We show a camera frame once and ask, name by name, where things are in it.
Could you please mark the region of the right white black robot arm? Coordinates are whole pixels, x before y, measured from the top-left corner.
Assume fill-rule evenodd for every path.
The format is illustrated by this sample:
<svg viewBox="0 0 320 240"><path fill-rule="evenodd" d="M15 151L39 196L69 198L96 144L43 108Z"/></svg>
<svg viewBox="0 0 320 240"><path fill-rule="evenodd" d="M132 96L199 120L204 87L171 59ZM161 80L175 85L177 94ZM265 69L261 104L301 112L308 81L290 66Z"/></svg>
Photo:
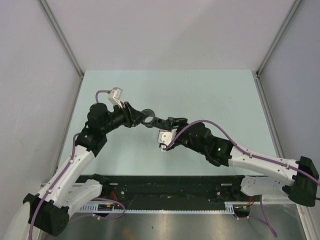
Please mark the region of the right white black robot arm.
<svg viewBox="0 0 320 240"><path fill-rule="evenodd" d="M237 144L217 123L204 119L188 123L187 119L178 118L169 130L159 135L158 142L164 152L182 145L204 155L216 167L247 169L270 181L268 187L262 187L255 180L233 185L230 194L237 201L271 190L272 195L284 194L305 207L316 204L319 173L308 157L288 159L255 152Z"/></svg>

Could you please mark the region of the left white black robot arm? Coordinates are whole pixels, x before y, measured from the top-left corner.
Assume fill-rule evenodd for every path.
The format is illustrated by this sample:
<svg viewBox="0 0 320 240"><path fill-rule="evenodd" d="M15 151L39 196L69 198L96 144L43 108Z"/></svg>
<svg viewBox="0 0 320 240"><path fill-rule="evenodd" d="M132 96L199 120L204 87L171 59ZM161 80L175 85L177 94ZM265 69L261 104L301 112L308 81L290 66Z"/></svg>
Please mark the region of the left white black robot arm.
<svg viewBox="0 0 320 240"><path fill-rule="evenodd" d="M110 112L104 103L93 104L80 133L74 135L72 151L48 183L35 195L28 194L24 203L30 204L28 239L38 228L54 237L62 233L70 218L86 203L98 198L105 200L111 188L89 179L81 188L71 191L83 170L97 157L107 143L107 134L120 126L127 128L141 124L147 116L128 102L116 105Z"/></svg>

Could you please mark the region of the dark grey pipe fitting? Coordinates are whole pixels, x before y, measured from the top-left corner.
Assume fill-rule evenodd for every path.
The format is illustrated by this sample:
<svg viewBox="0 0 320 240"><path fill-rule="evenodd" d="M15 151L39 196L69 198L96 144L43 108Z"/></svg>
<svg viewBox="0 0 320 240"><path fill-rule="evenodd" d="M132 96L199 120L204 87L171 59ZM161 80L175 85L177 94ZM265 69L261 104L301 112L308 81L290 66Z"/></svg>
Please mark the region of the dark grey pipe fitting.
<svg viewBox="0 0 320 240"><path fill-rule="evenodd" d="M155 112L152 109L144 109L142 113L145 115L145 119L142 121L142 125L147 128L157 128L160 130L172 130L172 124L170 122L170 118L166 119L156 117Z"/></svg>

